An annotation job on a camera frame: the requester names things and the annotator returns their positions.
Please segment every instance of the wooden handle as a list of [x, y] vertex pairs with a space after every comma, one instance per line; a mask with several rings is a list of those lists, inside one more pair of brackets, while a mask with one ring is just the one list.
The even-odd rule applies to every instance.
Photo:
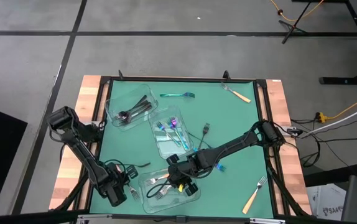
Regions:
[[251, 102], [251, 100], [249, 100], [249, 99], [246, 98], [245, 96], [243, 96], [243, 95], [241, 95], [241, 94], [239, 94], [239, 93], [237, 93], [237, 92], [235, 92], [235, 91], [233, 91], [233, 93], [234, 93], [237, 97], [241, 98], [243, 101], [245, 101], [245, 102], [247, 102], [247, 103], [250, 103], [250, 102]]
[[248, 202], [246, 202], [246, 205], [245, 205], [245, 207], [243, 207], [243, 210], [242, 210], [242, 212], [243, 212], [244, 214], [246, 214], [246, 213], [249, 211], [249, 208], [251, 208], [251, 205], [252, 205], [252, 203], [253, 203], [253, 200], [254, 200], [256, 194], [257, 194], [257, 191], [255, 191], [255, 192], [252, 194], [252, 197], [249, 198]]

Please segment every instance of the gray concrete floor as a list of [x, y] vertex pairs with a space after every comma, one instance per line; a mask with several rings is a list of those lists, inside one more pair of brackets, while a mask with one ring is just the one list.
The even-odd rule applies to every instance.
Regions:
[[[2, 1], [0, 30], [71, 30], [80, 0]], [[305, 4], [277, 0], [287, 17], [297, 17]], [[357, 1], [351, 1], [357, 12]], [[88, 1], [79, 30], [179, 30], [282, 32], [268, 0]], [[299, 23], [311, 32], [356, 32], [341, 4], [323, 4]], [[55, 110], [75, 106], [84, 75], [221, 77], [281, 79], [294, 119], [317, 111], [333, 115], [357, 101], [357, 86], [323, 86], [318, 77], [357, 74], [357, 38], [277, 37], [77, 37]], [[29, 126], [0, 196], [0, 215], [11, 211], [36, 131], [61, 64], [68, 37], [0, 37], [0, 111]], [[357, 124], [321, 134], [321, 138], [357, 136]], [[311, 139], [297, 141], [302, 156], [316, 151]], [[357, 164], [357, 142], [333, 142], [347, 164]], [[48, 209], [58, 171], [60, 145], [45, 138], [24, 213]], [[317, 167], [343, 167], [326, 146]], [[304, 173], [313, 172], [304, 169]]]

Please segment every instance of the green table surface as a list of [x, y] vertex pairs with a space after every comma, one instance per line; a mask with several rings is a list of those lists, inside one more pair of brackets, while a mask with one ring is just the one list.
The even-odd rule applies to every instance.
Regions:
[[[248, 97], [245, 103], [234, 94], [222, 89], [219, 83], [186, 82], [122, 82], [114, 81], [111, 98], [122, 96], [141, 84], [148, 85], [156, 96], [159, 106], [156, 110], [176, 105], [180, 108], [188, 131], [199, 138], [205, 123], [210, 123], [210, 130], [204, 140], [212, 147], [220, 146], [246, 132], [258, 121], [257, 108], [252, 83], [230, 83], [234, 91]], [[193, 100], [182, 97], [161, 98], [161, 93], [185, 93], [196, 95]], [[192, 138], [194, 145], [199, 140]], [[100, 152], [100, 161], [118, 159], [124, 164], [144, 164], [137, 168], [139, 175], [167, 168], [168, 164], [159, 156], [148, 121], [121, 131], [108, 123]], [[225, 172], [214, 170], [207, 178], [198, 179], [201, 197], [193, 202], [169, 208], [153, 215], [186, 215], [194, 217], [259, 217], [272, 218], [272, 207], [268, 184], [257, 193], [248, 214], [242, 209], [256, 189], [262, 176], [267, 176], [264, 153], [261, 147], [253, 146], [238, 151], [220, 161], [226, 167]], [[131, 185], [138, 189], [138, 177]], [[101, 198], [93, 191], [90, 213], [113, 213], [126, 215], [147, 215], [139, 202], [131, 197], [125, 187], [127, 200], [117, 207], [112, 207], [107, 198]]]

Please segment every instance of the blue utensil handle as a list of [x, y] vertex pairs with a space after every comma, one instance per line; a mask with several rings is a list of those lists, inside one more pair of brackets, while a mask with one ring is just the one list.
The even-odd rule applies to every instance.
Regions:
[[187, 144], [184, 142], [184, 140], [182, 139], [182, 135], [179, 134], [179, 131], [177, 131], [176, 129], [174, 129], [174, 132], [176, 133], [177, 137], [180, 139], [181, 143], [183, 144], [184, 149], [187, 151], [189, 148]]
[[166, 97], [166, 96], [182, 96], [182, 94], [168, 94], [168, 93], [162, 93], [159, 95], [160, 97]]
[[180, 144], [176, 139], [174, 139], [166, 130], [165, 130], [165, 133], [173, 140], [173, 142], [174, 142], [178, 147], [181, 147], [181, 144]]

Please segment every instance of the clear plastic container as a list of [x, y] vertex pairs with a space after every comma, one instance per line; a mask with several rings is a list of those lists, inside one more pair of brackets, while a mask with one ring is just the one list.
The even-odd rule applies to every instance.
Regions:
[[193, 142], [191, 142], [188, 136], [178, 107], [169, 106], [166, 109], [153, 111], [148, 115], [148, 122], [154, 134], [159, 154], [163, 159], [173, 154], [180, 156], [188, 151], [192, 151]]
[[107, 100], [105, 111], [109, 122], [122, 131], [148, 120], [148, 114], [158, 107], [158, 101], [148, 85]]
[[[159, 170], [156, 172], [151, 172], [151, 173], [146, 173], [146, 174], [141, 174], [139, 177], [139, 186], [141, 190], [141, 194], [144, 200], [144, 203], [142, 204], [144, 211], [148, 214], [152, 214], [155, 212], [159, 212], [168, 208], [176, 207], [178, 205], [182, 205], [184, 203], [192, 202], [194, 200], [197, 200], [201, 196], [201, 191], [198, 189], [197, 192], [195, 192], [193, 195], [188, 196], [187, 193], [185, 192], [185, 189], [183, 189], [182, 192], [179, 192], [177, 188], [170, 187], [169, 185], [165, 187], [169, 187], [169, 189], [166, 191], [166, 194], [161, 196], [161, 197], [152, 197], [152, 198], [147, 198], [147, 193], [148, 191], [153, 188], [156, 184], [163, 184], [167, 180], [166, 178], [159, 179], [157, 182], [154, 184], [147, 184], [146, 181], [153, 179], [153, 178], [158, 178], [162, 177], [169, 174], [167, 172], [167, 169]], [[149, 195], [152, 195], [154, 192], [156, 192], [159, 189], [159, 187], [156, 187], [152, 192], [150, 192]]]

